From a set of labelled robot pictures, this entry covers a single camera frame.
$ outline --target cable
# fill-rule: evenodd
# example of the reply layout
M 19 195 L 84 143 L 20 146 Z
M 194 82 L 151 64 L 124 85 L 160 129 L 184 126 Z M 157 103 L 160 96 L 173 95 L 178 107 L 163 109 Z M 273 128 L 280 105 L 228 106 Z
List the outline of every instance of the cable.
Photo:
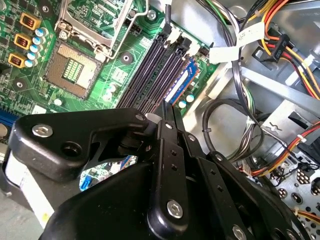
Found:
M 266 35 L 269 39 L 276 40 L 276 41 L 279 40 L 278 37 L 270 36 L 270 35 L 268 34 L 268 28 L 269 28 L 269 24 L 270 24 L 271 19 L 272 19 L 272 18 L 274 17 L 274 15 L 278 12 L 278 10 L 279 10 L 282 6 L 284 6 L 288 1 L 289 1 L 289 0 L 278 1 L 278 2 L 272 7 L 272 9 L 271 9 L 268 13 L 266 12 L 266 13 L 264 14 L 264 16 L 263 16 L 263 18 L 262 18 L 262 21 L 265 22 L 265 29 L 264 29 L 264 31 L 265 31 L 265 35 Z M 261 41 L 262 41 L 262 45 L 263 45 L 265 51 L 266 51 L 269 55 L 271 55 L 271 52 L 269 51 L 268 47 L 265 45 L 265 40 L 262 39 Z M 310 68 L 309 68 L 308 65 L 306 64 L 306 62 L 302 59 L 302 57 L 300 57 L 300 56 L 299 56 L 296 52 L 294 52 L 290 47 L 287 46 L 285 49 L 286 49 L 287 51 L 289 51 L 292 55 L 294 55 L 301 63 L 304 64 L 304 66 L 305 66 L 308 74 L 310 75 L 311 80 L 312 80 L 312 82 L 313 82 L 313 84 L 314 84 L 314 86 L 315 86 L 315 88 L 316 88 L 316 90 L 317 90 L 317 95 L 320 94 L 320 87 L 319 87 L 319 85 L 318 85 L 318 83 L 317 83 L 317 81 L 316 81 L 316 79 L 315 79 L 312 71 L 310 70 Z
M 301 142 L 303 138 L 305 138 L 310 133 L 313 133 L 315 130 L 320 129 L 320 121 L 311 126 L 305 132 L 298 135 L 289 145 L 288 150 L 292 152 L 292 150 Z M 265 176 L 268 173 L 271 173 L 275 168 L 277 168 L 280 164 L 286 160 L 286 158 L 290 155 L 290 152 L 286 149 L 277 157 L 273 162 L 269 162 L 265 167 L 259 170 L 252 171 L 253 176 Z
M 313 222 L 315 222 L 316 224 L 319 224 L 320 225 L 320 217 L 316 216 L 316 215 L 313 215 L 309 212 L 306 212 L 306 211 L 301 211 L 301 210 L 298 210 L 297 211 L 297 215 L 298 216 L 301 216 L 301 217 L 304 217 L 306 219 L 309 219 Z
M 170 24 L 171 23 L 171 4 L 165 5 L 165 23 Z

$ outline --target ram slot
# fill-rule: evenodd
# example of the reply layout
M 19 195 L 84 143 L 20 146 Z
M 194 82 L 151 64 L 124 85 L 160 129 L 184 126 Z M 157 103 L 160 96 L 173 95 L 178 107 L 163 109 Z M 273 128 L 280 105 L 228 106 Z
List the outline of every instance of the ram slot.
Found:
M 117 108 L 131 108 L 135 105 L 158 64 L 169 49 L 168 47 L 165 47 L 165 42 L 167 41 L 170 32 L 171 29 L 163 28 L 163 31 L 154 40 L 142 63 L 131 79 L 129 86 L 119 100 Z
M 153 113 L 164 99 L 170 87 L 174 84 L 179 74 L 183 71 L 189 61 L 189 56 L 185 56 L 189 50 L 191 41 L 184 38 L 177 46 L 176 51 L 170 55 L 155 81 L 150 87 L 150 91 L 145 94 L 143 100 L 136 108 L 143 114 Z

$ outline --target white sticker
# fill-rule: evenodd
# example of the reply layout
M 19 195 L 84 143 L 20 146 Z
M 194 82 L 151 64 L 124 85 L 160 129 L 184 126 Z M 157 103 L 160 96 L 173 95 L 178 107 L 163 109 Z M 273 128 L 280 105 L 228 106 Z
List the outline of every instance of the white sticker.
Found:
M 265 37 L 265 23 L 258 22 L 239 32 L 236 37 L 236 45 L 238 48 L 253 43 Z
M 239 47 L 212 47 L 210 48 L 209 61 L 211 64 L 228 63 L 239 58 Z
M 31 114 L 45 114 L 47 110 L 41 106 L 34 105 L 34 108 L 32 110 Z

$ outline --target screw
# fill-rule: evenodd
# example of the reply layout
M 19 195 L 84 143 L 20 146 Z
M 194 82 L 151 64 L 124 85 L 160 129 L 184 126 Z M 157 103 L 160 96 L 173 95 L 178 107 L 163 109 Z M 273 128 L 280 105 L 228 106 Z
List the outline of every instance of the screw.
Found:
M 61 31 L 59 32 L 59 38 L 65 41 L 68 39 L 68 34 L 65 31 Z
M 150 10 L 148 11 L 146 17 L 150 20 L 150 21 L 154 21 L 157 19 L 157 13 L 155 10 Z
M 166 123 L 165 126 L 166 126 L 168 129 L 172 129 L 172 126 L 171 126 L 169 123 Z
M 168 201 L 166 204 L 166 209 L 168 210 L 169 214 L 176 219 L 182 218 L 184 214 L 182 207 L 175 200 Z
M 43 6 L 42 7 L 42 11 L 44 11 L 45 13 L 49 12 L 49 8 L 47 6 Z
M 289 236 L 289 238 L 290 238 L 291 240 L 297 240 L 296 237 L 292 234 L 291 231 L 287 230 L 286 233 L 288 234 L 288 236 Z
M 34 135 L 41 137 L 41 138 L 48 138 L 54 133 L 52 128 L 48 125 L 45 125 L 45 124 L 35 125 L 32 128 L 32 132 Z
M 145 118 L 143 116 L 141 116 L 140 114 L 135 115 L 136 119 L 143 121 L 145 120 Z
M 244 233 L 244 231 L 237 225 L 234 225 L 232 228 L 233 234 L 234 236 L 238 239 L 238 240 L 247 240 L 247 237 Z
M 189 137 L 189 139 L 190 139 L 192 142 L 195 142 L 195 141 L 196 141 L 195 136 L 189 134 L 188 137 Z
M 219 154 L 216 154 L 215 157 L 221 162 L 223 160 L 223 158 L 219 155 Z

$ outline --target red wire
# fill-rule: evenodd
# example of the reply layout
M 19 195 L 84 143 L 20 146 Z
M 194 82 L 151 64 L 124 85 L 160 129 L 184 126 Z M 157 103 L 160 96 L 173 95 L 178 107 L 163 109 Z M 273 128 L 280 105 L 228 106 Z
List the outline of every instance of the red wire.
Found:
M 273 44 L 267 44 L 267 46 L 268 46 L 269 48 L 272 48 L 272 49 L 274 49 L 274 48 L 276 47 L 276 46 L 273 45 Z M 288 53 L 283 52 L 282 55 L 285 56 L 285 57 L 287 57 L 288 59 L 292 60 L 292 57 L 291 57 Z M 303 78 L 302 78 L 302 82 L 303 82 L 303 84 L 304 84 L 307 92 L 310 94 L 310 96 L 313 97 L 313 98 L 315 98 L 315 95 L 312 93 L 312 91 L 310 90 L 310 88 L 308 87 L 308 85 L 306 84 L 306 82 L 305 82 L 305 80 L 304 80 Z
M 270 9 L 270 11 L 267 13 L 265 19 L 264 19 L 264 23 L 267 23 L 268 18 L 270 17 L 270 15 L 272 14 L 272 12 L 283 2 L 284 0 L 280 0 L 278 1 L 275 5 L 273 5 L 273 7 Z

